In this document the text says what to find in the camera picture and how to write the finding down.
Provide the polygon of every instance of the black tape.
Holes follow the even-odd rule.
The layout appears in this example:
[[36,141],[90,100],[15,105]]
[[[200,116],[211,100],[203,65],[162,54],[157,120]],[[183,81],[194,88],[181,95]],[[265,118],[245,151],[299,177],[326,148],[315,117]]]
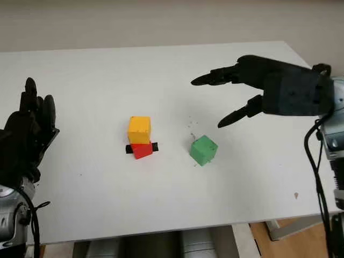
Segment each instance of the black tape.
[[133,149],[132,149],[132,147],[131,147],[130,144],[128,144],[128,145],[125,146],[125,152],[126,152],[127,154],[133,153]]
[[[159,151],[159,148],[158,148],[158,146],[157,146],[157,142],[152,143],[152,149],[153,149],[154,152]],[[133,152],[133,148],[131,147],[130,144],[128,144],[128,145],[125,146],[125,152],[126,152],[126,154],[132,154],[132,153],[134,153],[134,152]]]
[[157,147],[157,142],[152,143],[153,151],[157,152],[159,148]]

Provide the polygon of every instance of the white wall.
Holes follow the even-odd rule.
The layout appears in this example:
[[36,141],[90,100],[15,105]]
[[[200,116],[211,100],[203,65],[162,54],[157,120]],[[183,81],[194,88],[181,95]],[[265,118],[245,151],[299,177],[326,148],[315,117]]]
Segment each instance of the white wall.
[[310,65],[327,62],[333,66],[333,74],[344,74],[344,2],[17,0],[0,3],[1,52],[261,40],[284,40]]

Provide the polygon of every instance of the green cube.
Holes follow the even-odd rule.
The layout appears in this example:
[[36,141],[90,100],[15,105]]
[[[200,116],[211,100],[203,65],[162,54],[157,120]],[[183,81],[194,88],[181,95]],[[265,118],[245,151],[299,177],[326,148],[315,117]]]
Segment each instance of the green cube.
[[215,142],[204,135],[192,143],[190,155],[203,166],[215,157],[217,147]]

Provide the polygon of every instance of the cube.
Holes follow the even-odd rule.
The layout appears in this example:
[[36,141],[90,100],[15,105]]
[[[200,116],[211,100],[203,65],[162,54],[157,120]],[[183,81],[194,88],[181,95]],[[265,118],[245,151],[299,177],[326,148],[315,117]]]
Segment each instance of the cube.
[[218,146],[207,136],[202,136],[191,145],[190,155],[201,166],[210,162],[217,151]]
[[138,160],[142,157],[151,155],[153,153],[153,146],[149,144],[131,144],[135,158]]
[[149,144],[151,138],[151,118],[131,117],[127,132],[130,144]]

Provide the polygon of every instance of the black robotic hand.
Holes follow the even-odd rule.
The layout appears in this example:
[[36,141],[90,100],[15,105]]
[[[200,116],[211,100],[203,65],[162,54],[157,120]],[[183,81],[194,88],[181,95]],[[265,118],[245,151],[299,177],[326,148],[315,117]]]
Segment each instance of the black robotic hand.
[[308,69],[294,64],[244,55],[231,67],[211,70],[194,79],[193,85],[244,83],[263,90],[247,105],[222,119],[218,127],[230,125],[241,118],[260,112],[282,116],[317,116],[333,107],[331,67],[318,64]]
[[21,93],[19,111],[0,130],[0,184],[16,188],[25,176],[40,179],[38,165],[59,133],[55,128],[55,104],[51,95],[37,96],[36,84],[28,78]]

